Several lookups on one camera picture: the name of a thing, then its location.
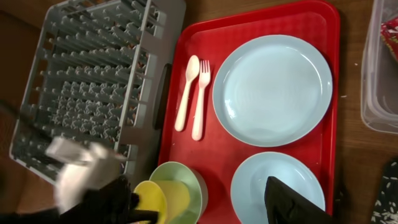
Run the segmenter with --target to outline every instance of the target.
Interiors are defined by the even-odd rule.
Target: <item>plastic fork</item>
[[[192,139],[199,141],[203,134],[203,102],[205,100],[205,89],[210,83],[210,62],[200,62],[199,93],[195,119],[193,120]]]

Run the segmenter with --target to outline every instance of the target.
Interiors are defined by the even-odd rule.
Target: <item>plate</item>
[[[236,139],[274,147],[309,133],[325,115],[333,91],[330,68],[311,44],[267,35],[237,48],[213,85],[221,125]]]
[[[325,210],[321,185],[310,169],[286,154],[263,152],[246,159],[232,179],[232,206],[241,223],[268,223],[264,194],[269,176]]]

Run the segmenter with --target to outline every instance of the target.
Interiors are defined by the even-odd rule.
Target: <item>red item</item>
[[[390,49],[392,56],[398,58],[398,17],[381,24],[381,39]]]
[[[256,147],[232,137],[217,120],[213,109],[213,82],[221,64],[233,50],[251,39],[271,34],[301,38],[322,53],[333,74],[333,97],[323,120],[302,139],[286,146]],[[232,177],[245,159],[266,151],[283,152],[309,167],[322,186],[326,211],[332,214],[339,47],[338,11],[323,1],[299,1],[201,22],[182,32],[174,56],[159,164],[178,161],[203,176],[208,187],[209,201],[199,223],[239,223],[230,199]],[[185,67],[191,55],[209,60],[212,68],[210,87],[205,92],[205,120],[201,141],[194,141],[191,137],[198,79],[192,83],[185,129],[182,132],[174,130],[185,85]]]

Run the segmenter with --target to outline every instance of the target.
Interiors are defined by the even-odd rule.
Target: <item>cup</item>
[[[149,210],[159,212],[157,223],[163,224],[167,218],[167,204],[166,197],[162,189],[155,183],[149,180],[141,182],[134,189],[134,193],[139,195],[139,204],[137,210]]]
[[[134,189],[134,193],[140,197],[136,209],[159,212],[158,224],[169,223],[181,215],[190,204],[188,188],[179,181],[159,180],[153,182],[146,180]]]
[[[188,208],[191,201],[188,188],[179,181],[157,180],[154,182],[162,189],[166,197],[167,218],[165,223],[169,223]]]

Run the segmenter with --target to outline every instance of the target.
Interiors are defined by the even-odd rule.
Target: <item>spoon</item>
[[[188,61],[187,70],[185,71],[185,83],[184,92],[178,109],[177,119],[175,120],[174,128],[176,131],[182,131],[185,126],[185,118],[187,117],[187,105],[188,96],[191,89],[192,81],[199,75],[199,58],[196,55],[192,55]]]

